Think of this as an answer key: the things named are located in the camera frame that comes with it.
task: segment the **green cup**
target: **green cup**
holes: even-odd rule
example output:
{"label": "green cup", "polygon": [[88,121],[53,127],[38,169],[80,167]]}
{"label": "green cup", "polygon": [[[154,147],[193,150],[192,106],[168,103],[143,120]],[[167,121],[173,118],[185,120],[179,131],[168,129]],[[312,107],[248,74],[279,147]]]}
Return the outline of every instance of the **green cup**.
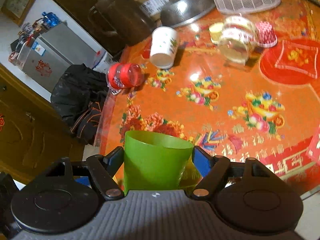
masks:
{"label": "green cup", "polygon": [[124,192],[178,189],[193,144],[170,135],[127,131],[124,143]]}

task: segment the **wooden door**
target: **wooden door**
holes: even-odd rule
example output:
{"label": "wooden door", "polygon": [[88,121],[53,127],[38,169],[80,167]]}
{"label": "wooden door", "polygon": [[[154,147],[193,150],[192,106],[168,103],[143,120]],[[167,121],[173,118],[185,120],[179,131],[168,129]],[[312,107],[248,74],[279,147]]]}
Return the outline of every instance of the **wooden door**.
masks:
{"label": "wooden door", "polygon": [[80,161],[84,144],[72,138],[50,104],[0,65],[0,171],[30,182],[63,156]]}
{"label": "wooden door", "polygon": [[62,9],[64,9],[82,28],[84,28],[103,48],[112,56],[124,48],[124,42],[118,37],[106,36],[103,31],[113,31],[111,26],[98,14],[94,20],[99,24],[95,28],[88,20],[90,8],[98,0],[54,0]]}

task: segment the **brown jug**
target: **brown jug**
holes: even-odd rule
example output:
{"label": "brown jug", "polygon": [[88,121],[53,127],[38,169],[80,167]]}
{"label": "brown jug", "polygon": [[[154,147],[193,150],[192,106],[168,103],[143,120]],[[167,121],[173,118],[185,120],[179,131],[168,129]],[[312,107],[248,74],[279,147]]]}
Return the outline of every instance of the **brown jug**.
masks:
{"label": "brown jug", "polygon": [[98,0],[89,11],[89,21],[99,28],[94,14],[100,14],[114,31],[103,31],[108,36],[118,35],[127,45],[133,46],[147,38],[156,28],[134,0]]}

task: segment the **orange tablecloth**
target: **orange tablecloth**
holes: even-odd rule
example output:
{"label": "orange tablecloth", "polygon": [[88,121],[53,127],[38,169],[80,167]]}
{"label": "orange tablecloth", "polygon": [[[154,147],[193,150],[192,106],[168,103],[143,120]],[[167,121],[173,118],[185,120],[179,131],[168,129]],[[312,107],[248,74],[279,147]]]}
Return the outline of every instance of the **orange tablecloth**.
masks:
{"label": "orange tablecloth", "polygon": [[[316,40],[311,14],[304,0],[282,0],[273,10],[248,15],[253,22],[270,22],[279,42],[273,50],[255,52],[242,69],[230,65],[210,41],[208,27],[225,17],[216,9],[177,29],[180,50],[170,70],[161,71],[149,63],[150,39],[127,48],[122,60],[139,64],[147,79],[140,88],[106,102],[100,153],[122,145],[127,130],[149,130],[189,140],[211,155],[232,161],[258,158],[300,194],[319,185],[320,169],[304,154],[320,121],[320,81],[310,73],[317,71],[310,68],[316,49],[301,52],[304,61],[296,61],[298,71],[275,67],[282,40],[299,38],[297,43],[320,48],[318,42],[305,41]],[[288,61],[286,53],[282,60]],[[297,60],[294,55],[289,55],[291,60]],[[279,75],[289,78],[282,82]],[[272,112],[252,104],[265,92],[276,107]],[[184,186],[199,179],[189,169],[181,182]]]}

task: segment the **stainless steel bowl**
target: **stainless steel bowl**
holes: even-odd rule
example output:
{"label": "stainless steel bowl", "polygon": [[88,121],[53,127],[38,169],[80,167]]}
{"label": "stainless steel bowl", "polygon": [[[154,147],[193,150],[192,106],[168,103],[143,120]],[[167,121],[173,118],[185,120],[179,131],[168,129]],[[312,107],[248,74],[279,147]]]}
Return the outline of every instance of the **stainless steel bowl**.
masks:
{"label": "stainless steel bowl", "polygon": [[163,26],[180,27],[203,17],[215,7],[213,0],[172,0],[162,7],[160,19]]}

